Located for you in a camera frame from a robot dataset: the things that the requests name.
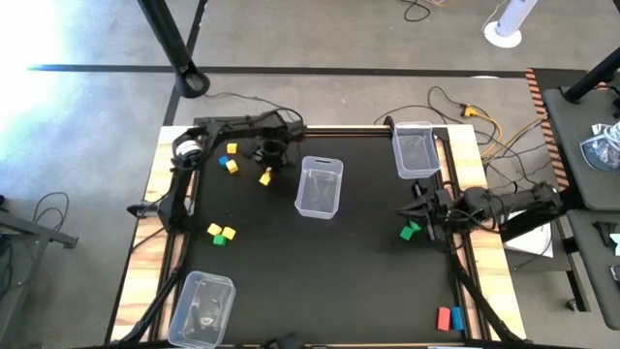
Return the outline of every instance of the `yellow block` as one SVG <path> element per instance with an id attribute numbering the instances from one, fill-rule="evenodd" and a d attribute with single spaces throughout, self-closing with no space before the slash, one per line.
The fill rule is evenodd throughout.
<path id="1" fill-rule="evenodd" d="M 271 181 L 271 174 L 269 174 L 269 172 L 266 172 L 263 175 L 261 175 L 261 179 L 259 179 L 259 182 L 265 186 L 269 185 L 270 181 Z"/>
<path id="2" fill-rule="evenodd" d="M 239 171 L 239 167 L 236 166 L 236 163 L 234 162 L 234 160 L 227 162 L 226 168 L 229 169 L 229 172 L 231 174 L 234 174 L 235 172 Z"/>
<path id="3" fill-rule="evenodd" d="M 222 233 L 222 227 L 215 223 L 211 223 L 211 225 L 207 228 L 206 232 L 213 236 L 216 236 Z"/>
<path id="4" fill-rule="evenodd" d="M 236 154 L 236 143 L 226 144 L 226 152 L 229 154 Z"/>
<path id="5" fill-rule="evenodd" d="M 224 227 L 224 231 L 222 232 L 222 236 L 227 239 L 233 239 L 236 231 L 233 228 Z"/>

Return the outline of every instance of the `clear plastic container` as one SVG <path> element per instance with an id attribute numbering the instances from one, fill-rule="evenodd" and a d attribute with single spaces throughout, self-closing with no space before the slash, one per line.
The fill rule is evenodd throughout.
<path id="1" fill-rule="evenodd" d="M 201 271 L 187 275 L 168 341 L 184 348 L 215 348 L 222 342 L 234 300 L 233 282 Z"/>
<path id="2" fill-rule="evenodd" d="M 427 178 L 439 170 L 430 122 L 400 122 L 391 139 L 398 175 L 404 179 Z"/>
<path id="3" fill-rule="evenodd" d="M 342 161 L 306 156 L 301 162 L 301 179 L 294 206 L 306 217 L 331 219 L 338 210 Z"/>

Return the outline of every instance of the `wooden table frame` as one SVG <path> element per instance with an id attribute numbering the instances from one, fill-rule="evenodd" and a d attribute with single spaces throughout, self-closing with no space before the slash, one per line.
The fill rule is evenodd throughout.
<path id="1" fill-rule="evenodd" d="M 171 181 L 171 142 L 187 130 L 188 127 L 162 127 L 151 173 L 146 185 L 146 193 L 144 195 L 146 201 L 155 201 L 167 193 Z M 464 190 L 472 186 L 486 187 L 486 178 L 482 169 L 474 128 L 471 125 L 436 125 L 434 127 L 446 127 L 448 129 L 451 157 L 454 162 L 459 188 Z M 308 126 L 308 128 L 385 129 L 387 126 Z M 442 178 L 450 180 L 446 153 L 443 149 L 440 149 L 441 146 L 441 143 L 438 143 Z M 161 222 L 157 217 L 139 220 L 133 245 L 139 243 L 161 227 Z M 169 237 L 167 234 L 159 234 L 143 244 L 133 254 L 128 255 L 126 272 L 121 280 L 121 289 L 119 290 L 116 303 L 117 307 L 112 312 L 107 340 L 119 339 L 127 334 L 155 297 L 163 278 L 164 251 L 169 238 L 173 237 Z M 168 271 L 174 267 L 180 252 L 182 236 L 175 238 L 176 241 L 171 241 L 173 249 L 171 251 L 170 265 L 166 266 Z M 460 243 L 459 239 L 460 237 L 456 237 L 456 244 Z M 485 298 L 509 329 L 519 337 L 525 338 L 525 331 L 521 322 L 519 307 L 512 287 L 511 274 L 500 236 L 477 230 L 470 234 L 470 240 L 473 256 L 466 255 L 468 251 L 464 248 L 459 249 L 458 256 L 461 263 L 467 269 L 467 261 L 475 261 L 478 282 Z M 469 293 L 464 287 L 461 286 L 461 288 L 465 302 L 464 311 L 470 324 L 470 336 L 476 339 L 482 338 L 482 332 L 485 329 L 481 329 L 479 325 L 478 310 Z M 160 338 L 165 338 L 167 335 L 168 323 L 171 319 L 173 294 L 174 292 L 170 294 L 163 307 L 159 329 Z M 490 334 L 492 339 L 499 339 L 492 329 Z M 148 336 L 149 332 L 146 333 L 143 339 L 147 339 Z"/>

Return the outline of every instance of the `metal pole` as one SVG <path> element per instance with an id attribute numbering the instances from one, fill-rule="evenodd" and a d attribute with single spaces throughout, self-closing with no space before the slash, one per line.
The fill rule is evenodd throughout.
<path id="1" fill-rule="evenodd" d="M 176 74 L 177 91 L 186 98 L 197 98 L 206 93 L 209 79 L 196 69 L 166 1 L 138 0 L 138 3 Z"/>
<path id="2" fill-rule="evenodd" d="M 618 68 L 620 68 L 620 48 L 617 48 L 573 87 L 564 92 L 564 98 L 572 103 L 577 102 L 599 82 L 610 81 Z"/>

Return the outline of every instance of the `blue block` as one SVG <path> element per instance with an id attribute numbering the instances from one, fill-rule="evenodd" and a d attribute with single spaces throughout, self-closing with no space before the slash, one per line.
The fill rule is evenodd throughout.
<path id="1" fill-rule="evenodd" d="M 226 168 L 226 163 L 230 160 L 228 156 L 222 156 L 221 158 L 217 159 L 217 161 L 220 163 L 221 167 Z"/>
<path id="2" fill-rule="evenodd" d="M 453 306 L 450 314 L 452 317 L 452 329 L 463 331 L 463 314 L 461 313 L 460 306 Z"/>

